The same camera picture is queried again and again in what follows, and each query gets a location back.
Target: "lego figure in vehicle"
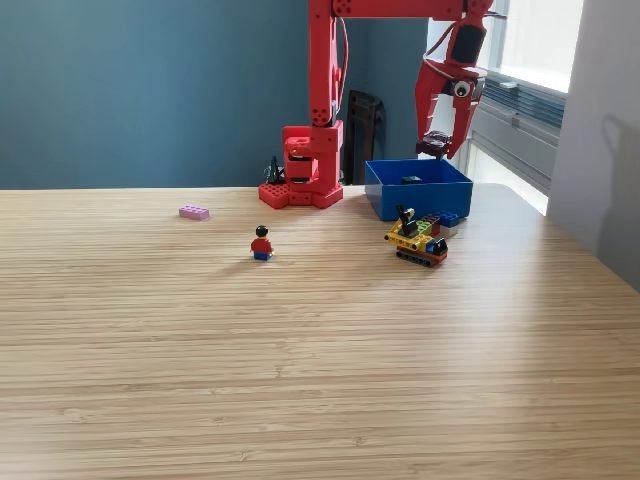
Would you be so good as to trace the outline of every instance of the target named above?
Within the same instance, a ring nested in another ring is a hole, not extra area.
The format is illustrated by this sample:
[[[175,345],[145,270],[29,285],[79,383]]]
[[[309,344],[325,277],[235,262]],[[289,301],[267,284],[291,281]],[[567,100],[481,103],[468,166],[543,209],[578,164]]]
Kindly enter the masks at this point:
[[[425,267],[442,263],[447,258],[449,248],[445,239],[437,240],[430,236],[434,225],[429,218],[416,221],[412,208],[405,210],[402,205],[397,205],[396,209],[400,218],[384,237],[387,242],[397,246],[396,256]]]

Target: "blue plastic box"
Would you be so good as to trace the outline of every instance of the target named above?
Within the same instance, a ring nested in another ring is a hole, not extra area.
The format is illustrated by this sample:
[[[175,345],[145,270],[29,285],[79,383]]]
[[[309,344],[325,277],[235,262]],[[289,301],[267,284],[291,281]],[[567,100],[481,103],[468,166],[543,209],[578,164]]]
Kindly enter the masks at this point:
[[[415,175],[422,183],[402,185]],[[468,217],[473,182],[446,160],[374,160],[367,162],[365,191],[382,221],[398,219],[396,205],[413,208],[418,218],[440,211]]]

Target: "black chair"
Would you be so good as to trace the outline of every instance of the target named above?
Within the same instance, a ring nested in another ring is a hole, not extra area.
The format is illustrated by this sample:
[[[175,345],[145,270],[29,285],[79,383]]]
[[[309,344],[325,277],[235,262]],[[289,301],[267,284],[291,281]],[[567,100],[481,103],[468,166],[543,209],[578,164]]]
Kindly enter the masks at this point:
[[[356,162],[356,130],[364,129],[362,159]],[[344,149],[345,185],[364,183],[365,162],[373,160],[376,139],[384,143],[385,113],[382,100],[374,95],[351,90],[349,92],[349,114],[347,115],[347,138]]]

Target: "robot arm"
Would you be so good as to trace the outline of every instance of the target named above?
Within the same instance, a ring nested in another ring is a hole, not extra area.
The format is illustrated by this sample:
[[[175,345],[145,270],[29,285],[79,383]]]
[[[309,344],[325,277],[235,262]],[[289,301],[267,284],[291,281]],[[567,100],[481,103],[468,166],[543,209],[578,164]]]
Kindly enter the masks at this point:
[[[484,89],[475,68],[486,30],[482,19],[493,0],[309,0],[309,90],[311,126],[285,127],[282,134],[286,183],[265,184],[260,198],[273,208],[314,205],[342,199],[340,149],[348,44],[338,63],[337,26],[344,18],[432,18],[454,22],[445,60],[425,54],[416,85],[418,153],[452,158],[465,141]],[[444,41],[443,36],[436,47]],[[429,132],[438,96],[451,95],[456,109],[453,135]]]
[[[476,62],[486,36],[482,24],[493,0],[334,0],[342,17],[432,18],[454,22],[440,41],[425,54],[416,84],[418,144],[416,153],[452,158],[466,140],[471,118],[484,91],[485,73]],[[451,33],[445,60],[429,55]],[[431,132],[438,96],[453,97],[456,120],[453,135]]]

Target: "red shirt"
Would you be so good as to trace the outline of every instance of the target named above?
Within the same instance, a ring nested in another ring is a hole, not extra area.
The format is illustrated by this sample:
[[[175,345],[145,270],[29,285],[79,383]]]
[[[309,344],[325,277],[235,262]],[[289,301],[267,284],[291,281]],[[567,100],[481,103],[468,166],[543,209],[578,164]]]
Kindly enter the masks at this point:
[[[255,253],[271,253],[271,242],[267,238],[256,238],[251,242],[251,251]]]

